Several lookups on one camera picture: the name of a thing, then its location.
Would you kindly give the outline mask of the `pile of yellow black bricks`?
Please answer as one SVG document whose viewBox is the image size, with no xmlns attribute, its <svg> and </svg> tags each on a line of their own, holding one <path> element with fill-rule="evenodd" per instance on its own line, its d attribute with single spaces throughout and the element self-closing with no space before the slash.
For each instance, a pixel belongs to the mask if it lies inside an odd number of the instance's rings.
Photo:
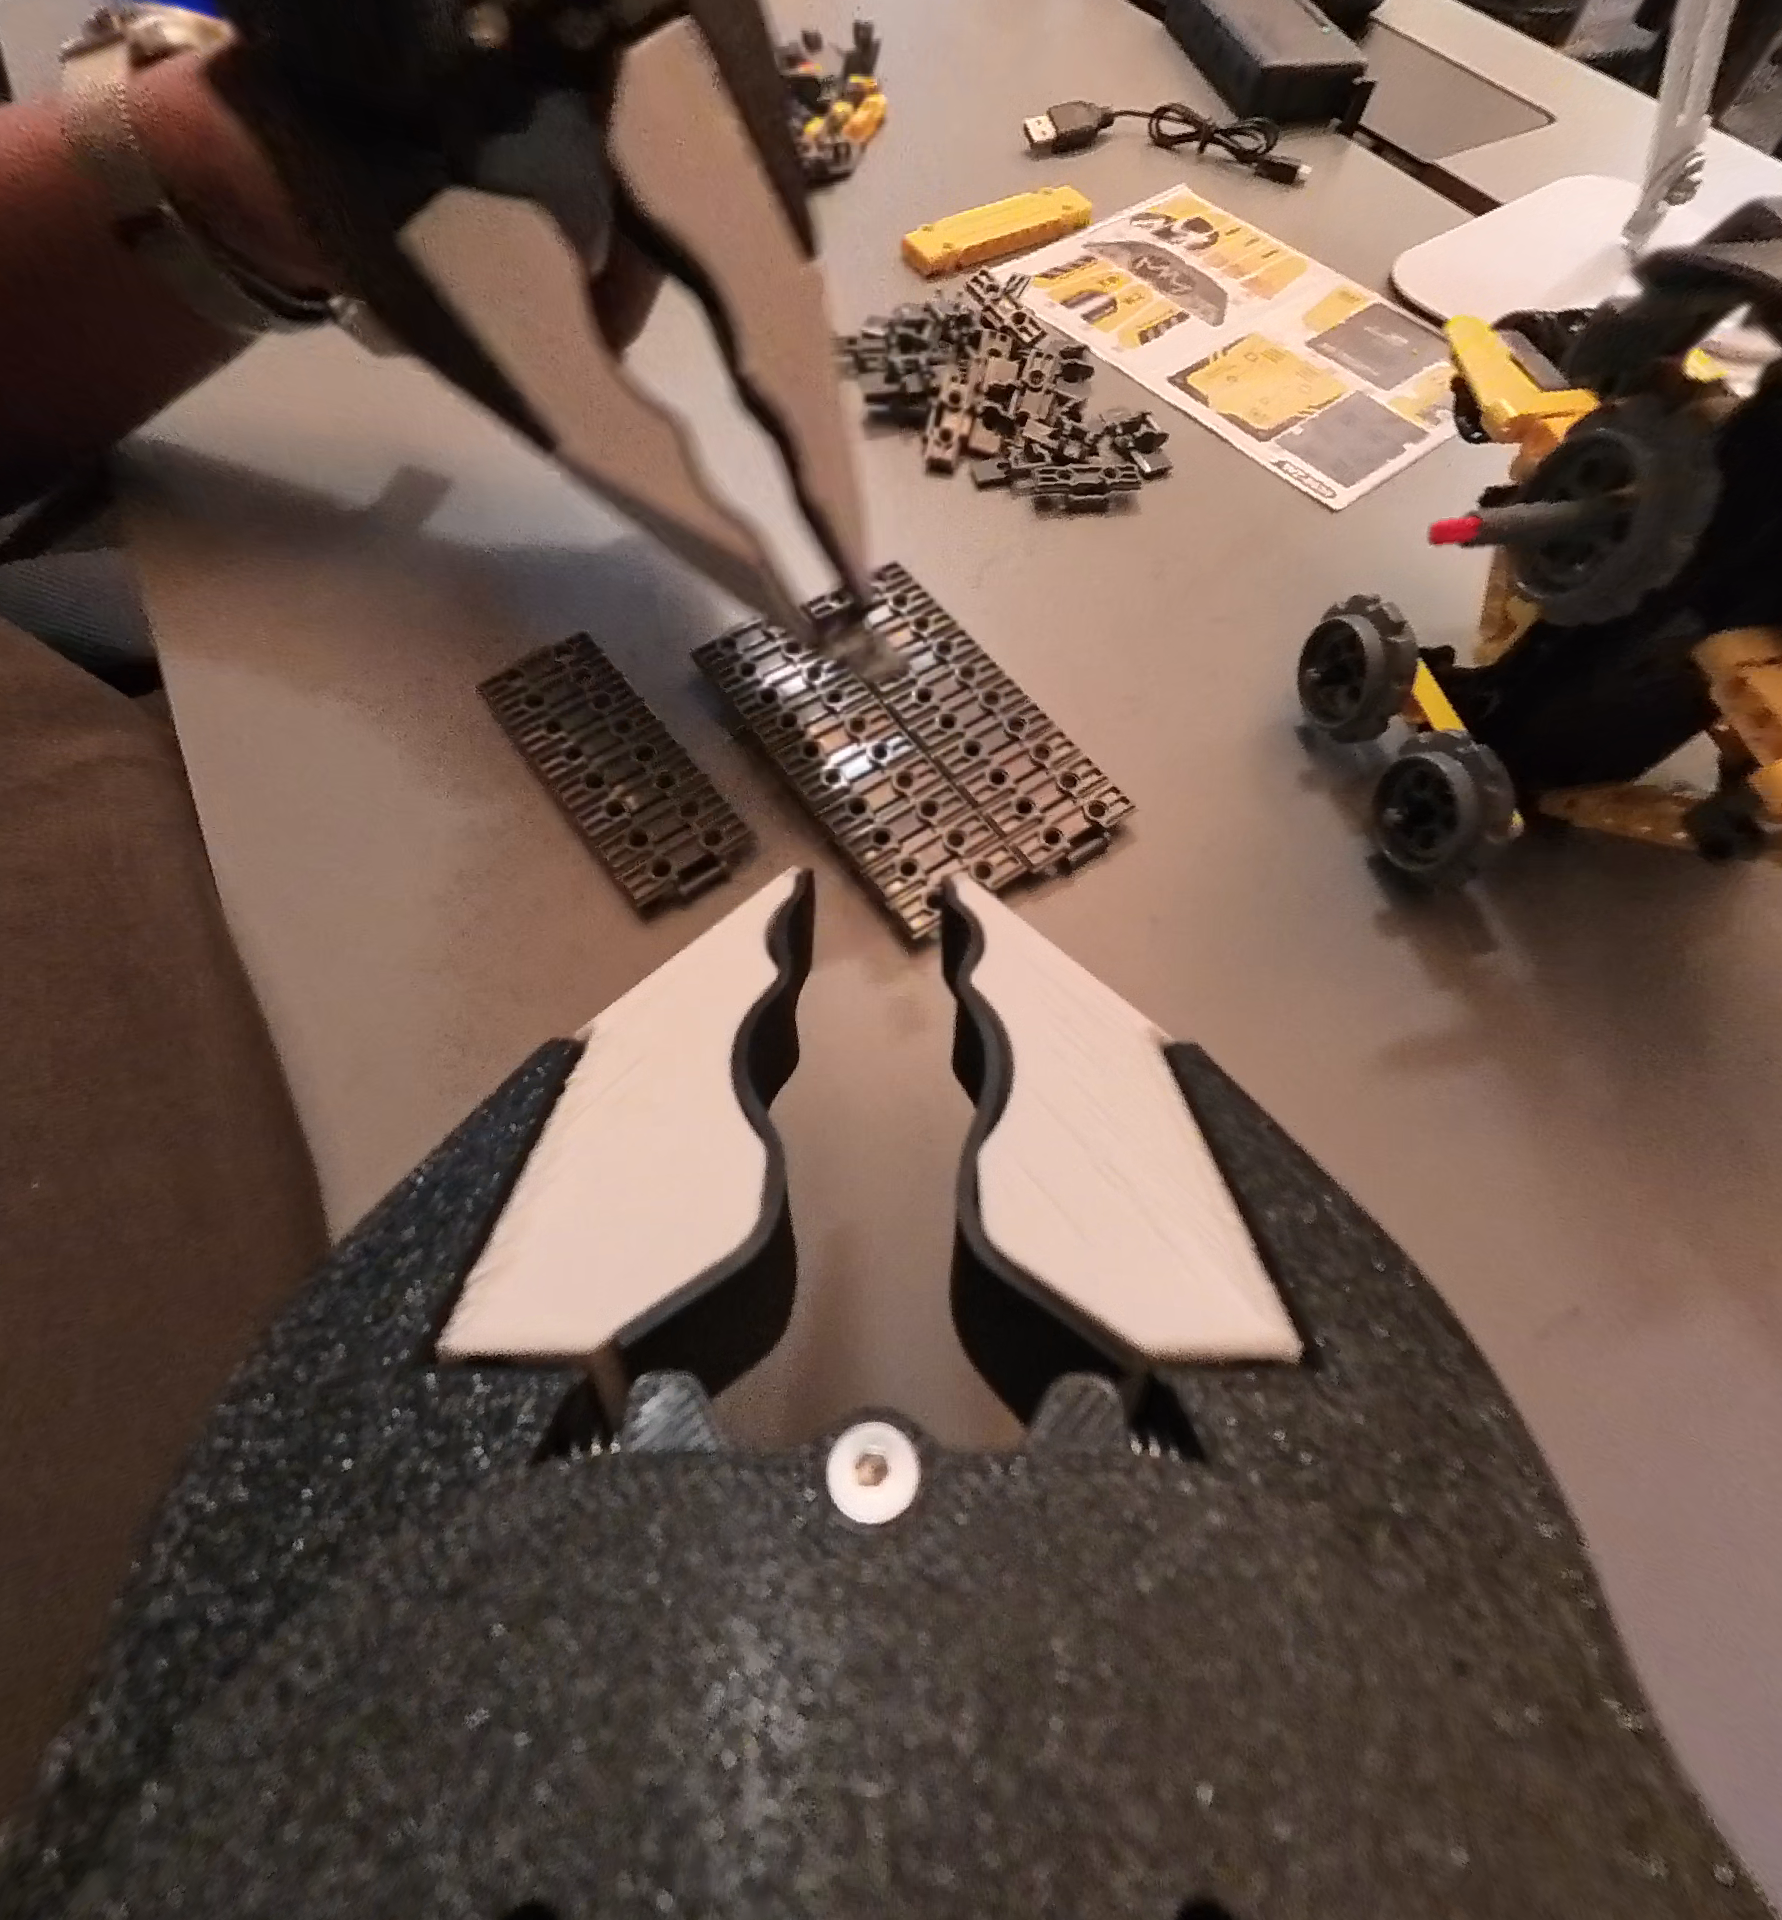
<svg viewBox="0 0 1782 1920">
<path fill-rule="evenodd" d="M 808 188 L 820 191 L 852 179 L 883 129 L 888 98 L 880 60 L 880 25 L 868 17 L 852 21 L 844 45 L 810 26 L 774 43 L 790 142 Z"/>
</svg>

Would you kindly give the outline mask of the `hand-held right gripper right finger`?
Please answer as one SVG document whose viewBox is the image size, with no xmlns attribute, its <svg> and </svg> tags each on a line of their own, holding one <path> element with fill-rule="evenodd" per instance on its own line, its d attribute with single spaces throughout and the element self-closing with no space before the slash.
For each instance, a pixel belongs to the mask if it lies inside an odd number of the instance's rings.
<svg viewBox="0 0 1782 1920">
<path fill-rule="evenodd" d="M 966 876 L 941 902 L 971 1101 L 953 1323 L 980 1373 L 1297 1364 L 1170 1035 Z"/>
</svg>

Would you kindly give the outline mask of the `person's left forearm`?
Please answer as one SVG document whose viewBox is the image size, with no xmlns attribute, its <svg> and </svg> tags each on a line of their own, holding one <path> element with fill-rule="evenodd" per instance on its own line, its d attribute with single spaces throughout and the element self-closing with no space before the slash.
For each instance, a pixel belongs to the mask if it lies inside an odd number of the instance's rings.
<svg viewBox="0 0 1782 1920">
<path fill-rule="evenodd" d="M 287 295 L 333 294 L 333 267 L 242 115 L 241 48 L 135 73 L 130 127 L 172 209 Z M 236 357 L 215 326 L 120 233 L 80 165 L 59 94 L 0 105 L 0 518 Z"/>
</svg>

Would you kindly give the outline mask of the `silver wristwatch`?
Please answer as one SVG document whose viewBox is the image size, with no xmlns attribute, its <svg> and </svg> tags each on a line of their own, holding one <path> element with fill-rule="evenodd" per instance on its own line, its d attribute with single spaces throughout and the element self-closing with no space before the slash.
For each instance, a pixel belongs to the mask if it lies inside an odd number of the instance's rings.
<svg viewBox="0 0 1782 1920">
<path fill-rule="evenodd" d="M 145 154 L 131 119 L 131 80 L 230 43 L 230 25 L 207 4 L 126 2 L 89 15 L 59 49 L 63 134 L 78 168 L 108 194 L 126 250 L 236 340 L 338 326 L 367 349 L 393 351 L 359 299 L 289 292 L 232 252 L 177 208 Z"/>
</svg>

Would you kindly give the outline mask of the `dark grey track link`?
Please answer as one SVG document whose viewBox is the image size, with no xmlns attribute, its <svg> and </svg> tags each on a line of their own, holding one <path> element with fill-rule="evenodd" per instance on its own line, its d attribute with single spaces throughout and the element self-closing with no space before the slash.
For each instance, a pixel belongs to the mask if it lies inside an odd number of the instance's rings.
<svg viewBox="0 0 1782 1920">
<path fill-rule="evenodd" d="M 886 608 L 868 591 L 834 587 L 803 604 L 810 646 L 822 658 L 872 684 L 905 671 L 903 648 L 890 633 Z"/>
</svg>

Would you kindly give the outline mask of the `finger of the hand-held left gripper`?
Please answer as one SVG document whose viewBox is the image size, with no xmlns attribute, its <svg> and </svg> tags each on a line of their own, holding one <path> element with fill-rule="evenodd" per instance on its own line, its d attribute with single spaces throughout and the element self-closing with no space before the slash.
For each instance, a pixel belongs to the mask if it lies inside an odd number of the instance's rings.
<svg viewBox="0 0 1782 1920">
<path fill-rule="evenodd" d="M 868 524 L 803 167 L 764 15 L 614 15 L 607 142 L 654 254 L 702 303 L 831 587 L 870 601 Z"/>
<path fill-rule="evenodd" d="M 687 428 L 611 349 L 585 268 L 545 209 L 445 188 L 400 243 L 570 475 L 741 606 L 814 637 L 770 549 L 710 491 Z"/>
</svg>

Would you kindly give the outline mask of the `yellow black brick vehicle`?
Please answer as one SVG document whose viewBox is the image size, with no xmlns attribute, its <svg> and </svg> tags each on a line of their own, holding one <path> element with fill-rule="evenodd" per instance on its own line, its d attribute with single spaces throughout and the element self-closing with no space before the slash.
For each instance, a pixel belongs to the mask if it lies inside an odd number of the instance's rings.
<svg viewBox="0 0 1782 1920">
<path fill-rule="evenodd" d="M 1380 596 L 1303 639 L 1303 728 L 1403 741 L 1369 841 L 1470 883 L 1528 825 L 1782 868 L 1782 199 L 1646 252 L 1625 298 L 1445 323 L 1454 423 L 1507 482 L 1430 529 L 1495 562 L 1472 646 Z"/>
</svg>

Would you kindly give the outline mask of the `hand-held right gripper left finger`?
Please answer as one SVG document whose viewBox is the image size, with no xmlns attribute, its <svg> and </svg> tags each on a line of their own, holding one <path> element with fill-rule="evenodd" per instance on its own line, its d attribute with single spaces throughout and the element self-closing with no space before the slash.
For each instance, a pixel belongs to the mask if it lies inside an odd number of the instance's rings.
<svg viewBox="0 0 1782 1920">
<path fill-rule="evenodd" d="M 439 1361 L 570 1364 L 623 1400 L 659 1371 L 719 1395 L 783 1341 L 797 1248 L 772 1108 L 814 916 L 814 873 L 787 870 L 576 1037 Z"/>
</svg>

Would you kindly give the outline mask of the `short dark grey track strip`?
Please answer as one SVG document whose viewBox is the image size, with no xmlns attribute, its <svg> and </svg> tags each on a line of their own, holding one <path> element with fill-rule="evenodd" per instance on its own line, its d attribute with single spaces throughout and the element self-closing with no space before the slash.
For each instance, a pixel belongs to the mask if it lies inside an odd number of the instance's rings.
<svg viewBox="0 0 1782 1920">
<path fill-rule="evenodd" d="M 546 644 L 479 698 L 640 917 L 734 879 L 756 836 L 591 635 Z"/>
</svg>

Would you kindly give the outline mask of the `black power adapter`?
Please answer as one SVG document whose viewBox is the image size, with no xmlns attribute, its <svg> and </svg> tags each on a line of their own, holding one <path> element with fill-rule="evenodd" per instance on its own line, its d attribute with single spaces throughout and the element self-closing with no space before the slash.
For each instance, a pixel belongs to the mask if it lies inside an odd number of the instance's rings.
<svg viewBox="0 0 1782 1920">
<path fill-rule="evenodd" d="M 1354 131 L 1376 78 L 1354 35 L 1308 2 L 1165 2 L 1166 35 L 1217 98 L 1278 129 Z"/>
</svg>

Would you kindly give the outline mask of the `yellow black sticker sheet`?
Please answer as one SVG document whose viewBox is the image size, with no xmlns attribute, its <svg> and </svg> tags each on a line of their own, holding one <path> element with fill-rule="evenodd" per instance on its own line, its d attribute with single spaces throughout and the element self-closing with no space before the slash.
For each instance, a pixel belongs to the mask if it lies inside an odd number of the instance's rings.
<svg viewBox="0 0 1782 1920">
<path fill-rule="evenodd" d="M 1011 262 L 1022 302 L 1328 511 L 1458 438 L 1442 330 L 1191 187 Z"/>
</svg>

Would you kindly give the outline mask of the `white book stand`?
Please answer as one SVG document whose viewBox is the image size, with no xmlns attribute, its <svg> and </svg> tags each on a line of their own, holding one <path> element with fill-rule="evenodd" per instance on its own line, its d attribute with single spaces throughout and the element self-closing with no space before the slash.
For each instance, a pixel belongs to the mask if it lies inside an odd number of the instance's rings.
<svg viewBox="0 0 1782 1920">
<path fill-rule="evenodd" d="M 1625 288 L 1656 249 L 1697 243 L 1758 199 L 1782 199 L 1782 159 L 1717 131 L 1712 97 L 1738 4 L 1674 7 L 1656 100 L 1596 72 L 1547 126 L 1448 158 L 1487 208 L 1400 252 L 1395 292 L 1430 318 L 1583 307 Z"/>
</svg>

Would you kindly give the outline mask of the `pile of loose track links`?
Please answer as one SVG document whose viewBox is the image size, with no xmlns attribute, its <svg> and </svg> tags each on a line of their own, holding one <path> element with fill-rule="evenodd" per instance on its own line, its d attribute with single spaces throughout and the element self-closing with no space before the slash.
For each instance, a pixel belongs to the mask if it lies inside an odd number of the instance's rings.
<svg viewBox="0 0 1782 1920">
<path fill-rule="evenodd" d="M 872 427 L 914 438 L 924 468 L 1037 515 L 1117 515 L 1172 472 L 1144 406 L 1105 406 L 1090 351 L 1024 302 L 1024 274 L 963 283 L 866 318 L 834 340 Z"/>
</svg>

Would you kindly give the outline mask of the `long yellow brick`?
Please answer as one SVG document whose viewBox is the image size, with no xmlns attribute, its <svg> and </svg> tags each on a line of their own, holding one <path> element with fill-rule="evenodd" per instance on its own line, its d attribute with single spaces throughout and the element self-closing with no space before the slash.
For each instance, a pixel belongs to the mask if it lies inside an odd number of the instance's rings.
<svg viewBox="0 0 1782 1920">
<path fill-rule="evenodd" d="M 1083 231 L 1090 221 L 1090 199 L 1073 187 L 1020 191 L 908 230 L 902 257 L 923 276 L 966 274 Z"/>
</svg>

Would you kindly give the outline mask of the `person's left hand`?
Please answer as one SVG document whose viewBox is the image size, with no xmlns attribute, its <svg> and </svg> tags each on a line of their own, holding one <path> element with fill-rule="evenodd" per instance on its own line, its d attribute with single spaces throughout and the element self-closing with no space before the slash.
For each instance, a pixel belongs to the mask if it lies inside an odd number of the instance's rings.
<svg viewBox="0 0 1782 1920">
<path fill-rule="evenodd" d="M 663 270 L 617 230 L 604 268 L 590 281 L 591 311 L 617 355 L 636 344 L 662 294 Z"/>
</svg>

